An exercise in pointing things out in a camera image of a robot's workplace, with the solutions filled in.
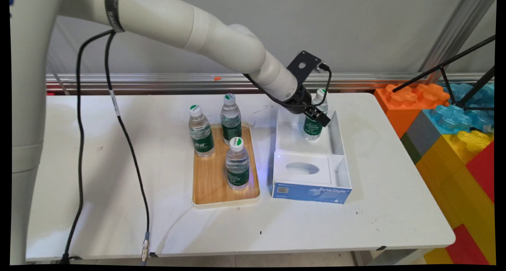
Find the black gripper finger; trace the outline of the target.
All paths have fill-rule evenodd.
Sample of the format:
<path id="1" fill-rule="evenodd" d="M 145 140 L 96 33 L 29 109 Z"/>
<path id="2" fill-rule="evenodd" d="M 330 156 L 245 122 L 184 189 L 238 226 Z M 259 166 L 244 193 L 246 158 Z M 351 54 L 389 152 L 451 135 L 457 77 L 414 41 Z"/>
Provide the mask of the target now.
<path id="1" fill-rule="evenodd" d="M 326 127 L 330 122 L 330 118 L 327 116 L 327 114 L 325 114 L 317 106 L 306 106 L 305 115 L 312 121 L 315 121 L 318 124 L 322 125 L 322 127 Z"/>

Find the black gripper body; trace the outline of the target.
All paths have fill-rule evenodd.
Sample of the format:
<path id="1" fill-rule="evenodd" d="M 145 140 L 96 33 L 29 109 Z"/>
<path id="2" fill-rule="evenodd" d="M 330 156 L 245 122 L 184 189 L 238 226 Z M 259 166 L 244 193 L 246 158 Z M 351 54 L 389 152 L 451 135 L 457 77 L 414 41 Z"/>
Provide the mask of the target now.
<path id="1" fill-rule="evenodd" d="M 283 107 L 292 114 L 317 115 L 317 109 L 312 104 L 311 94 L 303 85 L 297 88 L 289 100 L 283 102 Z"/>

